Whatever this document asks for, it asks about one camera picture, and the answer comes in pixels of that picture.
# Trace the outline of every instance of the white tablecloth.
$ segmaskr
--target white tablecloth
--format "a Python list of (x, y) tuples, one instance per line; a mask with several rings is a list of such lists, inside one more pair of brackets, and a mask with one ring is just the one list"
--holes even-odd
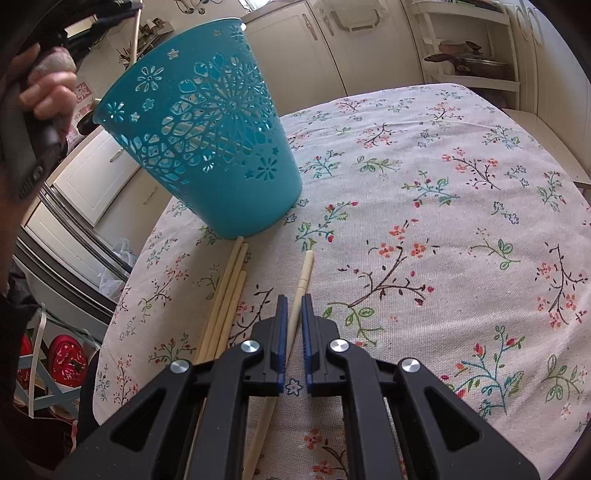
[[(562, 168), (458, 85), (336, 100), (282, 122), (304, 188), (248, 239), (230, 343), (293, 295), (314, 249), (317, 313), (376, 358), (420, 359), (548, 478), (591, 411), (591, 209)], [(232, 244), (171, 201), (105, 337), (98, 422), (192, 358)], [(306, 394), (299, 334), (286, 383), (257, 478), (345, 478), (340, 403)], [(502, 461), (491, 452), (491, 466)]]

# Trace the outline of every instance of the black plastic bracket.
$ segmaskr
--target black plastic bracket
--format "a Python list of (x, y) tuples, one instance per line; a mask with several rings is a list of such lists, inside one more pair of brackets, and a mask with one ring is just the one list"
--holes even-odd
[[(302, 301), (302, 333), (308, 392), (340, 396), (349, 480), (399, 480), (395, 433), (410, 480), (539, 480), (522, 454), (414, 358), (398, 364), (374, 360), (340, 339), (332, 320)], [(482, 469), (491, 452), (502, 458)]]
[(66, 458), (54, 478), (77, 480), (84, 472), (94, 480), (181, 480), (188, 469), (190, 480), (240, 479), (248, 398), (283, 392), (286, 341), (287, 299), (280, 295), (275, 317), (257, 322), (250, 340), (215, 361), (173, 362)]

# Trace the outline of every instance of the kitchen cabinet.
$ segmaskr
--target kitchen cabinet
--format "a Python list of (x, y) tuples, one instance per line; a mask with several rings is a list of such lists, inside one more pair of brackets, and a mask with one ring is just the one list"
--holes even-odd
[[(126, 238), (132, 251), (139, 254), (170, 199), (171, 194), (140, 169), (118, 193), (94, 232), (108, 245)], [(72, 273), (91, 286), (99, 286), (104, 265), (68, 233), (44, 204), (37, 206), (25, 229)]]
[(279, 115), (346, 96), (306, 2), (249, 22), (245, 31)]
[(105, 269), (40, 203), (25, 227), (27, 232), (59, 263), (74, 275), (96, 288)]
[(528, 26), (527, 14), (519, 0), (503, 2), (515, 40), (515, 52), (519, 70), (519, 109), (538, 112), (538, 64), (535, 59), (535, 43)]
[(368, 4), (367, 27), (344, 28), (338, 10), (324, 2), (314, 4), (316, 16), (335, 59), (347, 95), (376, 92), (423, 83), (412, 32), (400, 0)]
[(119, 238), (126, 238), (133, 252), (139, 255), (171, 197), (141, 168), (113, 200), (95, 232), (111, 245)]
[(538, 73), (537, 115), (564, 142), (589, 172), (591, 125), (591, 86), (579, 62), (552, 23), (530, 3), (523, 0), (527, 27), (535, 45)]
[(69, 161), (53, 185), (96, 226), (139, 164), (105, 130)]

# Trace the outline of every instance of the cooking pot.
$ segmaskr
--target cooking pot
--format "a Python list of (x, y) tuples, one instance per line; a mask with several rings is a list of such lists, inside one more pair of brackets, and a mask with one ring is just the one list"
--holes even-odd
[(474, 77), (484, 77), (497, 80), (514, 80), (513, 66), (501, 61), (489, 60), (480, 52), (481, 46), (474, 42), (467, 41), (472, 51), (459, 55), (450, 55), (449, 53), (436, 53), (429, 55), (425, 61), (439, 63), (450, 61), (453, 63), (458, 75), (468, 75)]

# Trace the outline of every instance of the stick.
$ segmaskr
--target stick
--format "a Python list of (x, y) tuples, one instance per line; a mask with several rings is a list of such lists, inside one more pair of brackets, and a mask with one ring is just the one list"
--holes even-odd
[(197, 348), (197, 351), (195, 352), (195, 357), (193, 358), (194, 364), (200, 364), (205, 360), (205, 356), (207, 354), (207, 347), (203, 348), (203, 345), (209, 345), (209, 342), (211, 340), (213, 327), (215, 326), (215, 322), (217, 320), (217, 314), (220, 311), (220, 306), (222, 305), (222, 300), (226, 293), (226, 288), (228, 287), (228, 281), (230, 280), (230, 276), (232, 275), (232, 271), (234, 270), (234, 265), (236, 264), (236, 257), (238, 256), (238, 252), (240, 251), (243, 242), (243, 236), (239, 236), (238, 238), (236, 238), (236, 242), (234, 242), (234, 246), (232, 247), (232, 252), (230, 252), (230, 258), (228, 259), (228, 263), (226, 264), (226, 268), (224, 269), (222, 279), (217, 284), (216, 292), (213, 296), (212, 311), (207, 317), (207, 321), (203, 328), (201, 338), (199, 339), (199, 347)]
[[(291, 306), (289, 321), (287, 322), (287, 351), (285, 352), (285, 366), (289, 360), (291, 347), (296, 338), (298, 319), (300, 318), (301, 298), (306, 294), (308, 288), (308, 280), (312, 272), (312, 265), (314, 263), (314, 253), (311, 250), (306, 252), (304, 266), (301, 269), (300, 279), (297, 283), (293, 304)], [(261, 409), (261, 416), (256, 425), (255, 435), (252, 438), (251, 448), (248, 450), (246, 462), (244, 463), (244, 470), (242, 471), (242, 480), (252, 480), (255, 473), (256, 464), (261, 456), (262, 447), (265, 443), (265, 436), (271, 424), (273, 410), (277, 403), (277, 397), (266, 397)]]
[(138, 8), (134, 18), (134, 31), (131, 37), (131, 51), (129, 52), (129, 66), (131, 67), (136, 61), (138, 61), (138, 40), (139, 40), (139, 19), (142, 14), (142, 9)]
[(232, 298), (232, 292), (234, 291), (236, 283), (238, 282), (238, 275), (240, 274), (240, 270), (242, 269), (242, 263), (244, 262), (244, 257), (246, 256), (247, 250), (248, 244), (242, 244), (242, 246), (240, 247), (240, 253), (238, 254), (238, 258), (236, 259), (236, 264), (234, 265), (234, 271), (232, 272), (232, 276), (230, 277), (230, 282), (228, 282), (228, 289), (226, 290), (226, 294), (224, 295), (222, 307), (220, 308), (220, 311), (217, 314), (217, 320), (213, 327), (212, 337), (209, 343), (204, 343), (202, 345), (202, 350), (204, 350), (204, 348), (207, 346), (206, 361), (213, 360), (213, 358), (216, 356), (217, 343), (219, 342), (220, 334), (222, 333), (222, 326), (228, 313), (228, 308), (230, 307), (230, 299)]
[(240, 273), (238, 274), (238, 281), (236, 282), (236, 287), (234, 287), (234, 292), (232, 292), (232, 298), (230, 299), (230, 306), (228, 307), (226, 320), (223, 323), (220, 339), (217, 343), (217, 350), (215, 354), (216, 359), (220, 357), (220, 355), (224, 352), (226, 346), (228, 345), (230, 331), (232, 330), (234, 318), (236, 317), (236, 307), (238, 307), (238, 301), (240, 300), (240, 295), (242, 295), (242, 289), (244, 288), (245, 281), (246, 271), (240, 270)]

